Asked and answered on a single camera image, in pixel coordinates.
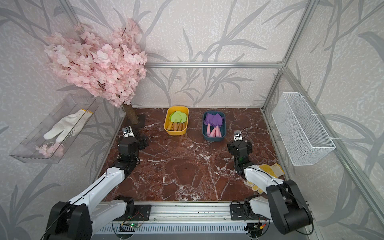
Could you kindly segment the yellow plastic storage box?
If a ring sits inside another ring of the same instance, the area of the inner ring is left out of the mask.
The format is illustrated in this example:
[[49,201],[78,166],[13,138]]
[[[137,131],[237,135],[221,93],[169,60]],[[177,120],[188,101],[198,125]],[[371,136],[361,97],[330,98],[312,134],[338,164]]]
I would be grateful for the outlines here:
[[[170,114],[172,114],[172,113],[174,113],[176,111],[180,111],[181,113],[186,113],[188,115],[188,119],[186,121],[186,128],[184,130],[182,130],[182,131],[173,131],[173,130],[172,131],[168,131],[167,127],[168,127],[168,124],[169,124],[169,116],[170,116]],[[172,135],[172,136],[184,135],[187,132],[188,120],[189,120],[189,109],[187,107],[184,107],[184,106],[173,106],[173,107],[170,107],[167,110],[167,115],[166,115],[166,119],[165,119],[165,123],[164,123],[164,129],[165,129],[165,131],[169,135]]]

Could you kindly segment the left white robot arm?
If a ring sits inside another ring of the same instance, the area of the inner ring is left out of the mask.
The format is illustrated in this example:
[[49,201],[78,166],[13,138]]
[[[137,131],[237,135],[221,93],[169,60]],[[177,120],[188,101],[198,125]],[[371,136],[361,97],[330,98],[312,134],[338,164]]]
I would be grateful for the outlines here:
[[123,137],[118,144],[119,156],[101,177],[88,188],[67,202],[56,203],[50,212],[43,240],[89,240],[115,219],[128,220],[141,215],[134,199],[119,196],[107,206],[98,204],[121,184],[140,163],[139,152],[149,145],[146,136],[140,136],[131,127],[122,129]]

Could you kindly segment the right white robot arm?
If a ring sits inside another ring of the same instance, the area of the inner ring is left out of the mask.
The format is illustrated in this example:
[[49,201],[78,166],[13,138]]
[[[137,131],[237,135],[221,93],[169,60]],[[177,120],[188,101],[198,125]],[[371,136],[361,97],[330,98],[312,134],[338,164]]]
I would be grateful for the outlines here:
[[296,182],[283,181],[249,160],[253,152],[252,144],[243,139],[242,131],[235,131],[234,138],[227,144],[229,153],[234,157],[236,173],[244,180],[259,187],[267,197],[250,197],[243,203],[230,207],[232,220],[272,221],[277,230],[286,235],[298,232],[306,226],[314,227],[309,207]]

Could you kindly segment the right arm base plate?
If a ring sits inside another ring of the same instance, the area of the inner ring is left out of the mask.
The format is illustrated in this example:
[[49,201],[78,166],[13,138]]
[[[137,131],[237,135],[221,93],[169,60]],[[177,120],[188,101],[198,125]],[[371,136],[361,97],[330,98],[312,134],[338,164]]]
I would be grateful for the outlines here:
[[264,215],[255,214],[248,202],[240,203],[238,201],[232,201],[230,204],[230,213],[231,220],[233,221],[270,220],[270,218]]

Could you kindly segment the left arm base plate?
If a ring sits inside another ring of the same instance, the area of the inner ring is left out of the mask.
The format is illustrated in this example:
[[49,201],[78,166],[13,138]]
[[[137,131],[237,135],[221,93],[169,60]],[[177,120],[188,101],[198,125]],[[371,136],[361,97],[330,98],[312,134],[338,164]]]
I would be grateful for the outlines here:
[[150,218],[151,205],[135,205],[134,207],[128,207],[126,213],[121,217],[115,219],[115,221],[137,221],[147,222]]

